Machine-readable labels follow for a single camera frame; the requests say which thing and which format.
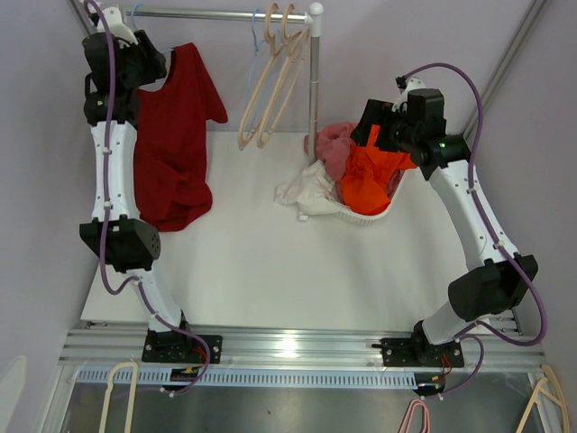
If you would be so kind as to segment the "beige wooden hanger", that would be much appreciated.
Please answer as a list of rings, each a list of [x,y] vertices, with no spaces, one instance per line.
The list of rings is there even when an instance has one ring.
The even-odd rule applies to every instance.
[[[281,52],[285,54],[285,58],[259,125],[257,146],[260,149],[266,146],[276,132],[304,65],[309,29],[305,27],[303,30],[289,33],[289,16],[294,11],[294,4],[288,4],[281,19]]]
[[[243,151],[253,140],[257,141],[259,125],[272,93],[271,90],[266,96],[265,91],[267,90],[267,86],[270,85],[272,73],[278,66],[281,56],[284,54],[281,52],[280,30],[274,30],[272,26],[273,15],[278,12],[279,5],[275,2],[271,3],[265,12],[263,36],[261,39],[262,45],[259,56],[261,55],[261,51],[267,48],[269,50],[268,57],[256,81],[254,81],[254,73],[258,61],[254,68],[250,95],[237,131],[237,145],[240,151]]]

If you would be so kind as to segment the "orange t shirt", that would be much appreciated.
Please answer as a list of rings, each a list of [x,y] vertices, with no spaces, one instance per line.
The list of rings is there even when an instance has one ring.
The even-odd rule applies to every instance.
[[[391,202],[388,187],[394,185],[394,176],[416,168],[406,153],[383,152],[378,147],[355,144],[340,180],[343,202],[354,213],[378,215]]]

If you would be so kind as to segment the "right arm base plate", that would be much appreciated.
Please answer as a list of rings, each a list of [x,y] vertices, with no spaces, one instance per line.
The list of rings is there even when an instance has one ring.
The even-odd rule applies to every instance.
[[[461,345],[455,341],[431,345],[416,337],[382,338],[371,348],[379,350],[387,367],[441,367],[448,361],[453,368],[464,367]]]

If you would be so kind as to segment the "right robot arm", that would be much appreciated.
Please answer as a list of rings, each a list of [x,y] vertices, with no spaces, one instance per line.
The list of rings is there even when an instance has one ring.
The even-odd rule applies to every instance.
[[[443,345],[518,306],[536,276],[533,255],[521,254],[504,234],[478,181],[471,151],[446,132],[438,89],[406,87],[395,103],[370,99],[351,137],[362,147],[401,152],[421,170],[442,200],[461,241],[467,272],[448,286],[448,300],[415,325],[410,353],[432,364]]]

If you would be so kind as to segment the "white t shirt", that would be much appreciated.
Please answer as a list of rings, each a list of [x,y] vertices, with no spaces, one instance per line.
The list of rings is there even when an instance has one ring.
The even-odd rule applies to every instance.
[[[332,215],[343,210],[335,193],[335,182],[321,161],[304,169],[291,182],[278,185],[273,201],[285,206],[296,205],[298,211],[307,216]]]

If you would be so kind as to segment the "blue hanger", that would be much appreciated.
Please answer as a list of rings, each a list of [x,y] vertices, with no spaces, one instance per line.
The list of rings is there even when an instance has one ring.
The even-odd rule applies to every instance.
[[[154,11],[148,11],[145,10],[144,12],[140,12],[140,9],[143,8],[145,6],[144,3],[140,2],[135,4],[132,9],[130,10],[129,13],[129,23],[132,27],[132,30],[134,32],[138,32],[141,28],[139,27],[138,24],[138,18],[169,18],[168,15],[163,14],[163,13],[158,13],[158,12],[154,12]],[[155,48],[157,51],[159,51],[162,54],[169,54],[170,52],[172,52],[174,50],[173,46],[169,46],[166,43],[163,43],[161,46],[157,46],[155,45]]]
[[[259,38],[257,37],[257,34],[256,34],[256,15],[260,11],[261,10],[259,8],[255,8],[252,12],[252,19],[251,19],[252,63],[251,63],[250,69],[249,69],[248,77],[247,77],[247,90],[251,89],[252,75],[253,75],[254,68],[255,68],[256,62],[258,60],[260,50],[261,50],[261,45],[262,45],[262,41],[259,40]]]

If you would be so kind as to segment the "dark red t shirt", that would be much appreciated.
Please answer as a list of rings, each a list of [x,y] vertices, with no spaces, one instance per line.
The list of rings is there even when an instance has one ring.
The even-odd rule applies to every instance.
[[[225,124],[228,114],[193,43],[174,48],[162,87],[141,89],[138,98],[136,204],[142,220],[161,232],[178,232],[213,205],[206,123]]]

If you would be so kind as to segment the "pink t shirt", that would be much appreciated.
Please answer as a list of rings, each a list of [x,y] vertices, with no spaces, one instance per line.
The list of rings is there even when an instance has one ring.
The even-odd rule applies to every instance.
[[[326,173],[339,182],[346,172],[346,163],[354,140],[351,133],[356,123],[341,122],[324,127],[317,136],[316,157],[325,165]]]

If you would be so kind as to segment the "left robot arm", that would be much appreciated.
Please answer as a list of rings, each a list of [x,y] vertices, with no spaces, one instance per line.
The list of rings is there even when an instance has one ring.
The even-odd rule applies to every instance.
[[[154,265],[160,235],[141,220],[134,193],[137,91],[166,76],[165,58],[143,30],[126,36],[99,32],[82,45],[91,69],[84,114],[95,145],[96,198],[91,220],[80,225],[79,234],[99,259],[105,290],[118,295],[132,286],[149,314],[143,361],[183,362],[195,342],[186,334],[184,313],[161,289]]]

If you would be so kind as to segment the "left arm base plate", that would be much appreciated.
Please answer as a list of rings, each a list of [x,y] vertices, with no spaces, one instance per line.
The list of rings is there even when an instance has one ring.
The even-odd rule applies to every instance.
[[[206,350],[189,336],[149,331],[142,350],[142,361],[153,364],[203,364]]]

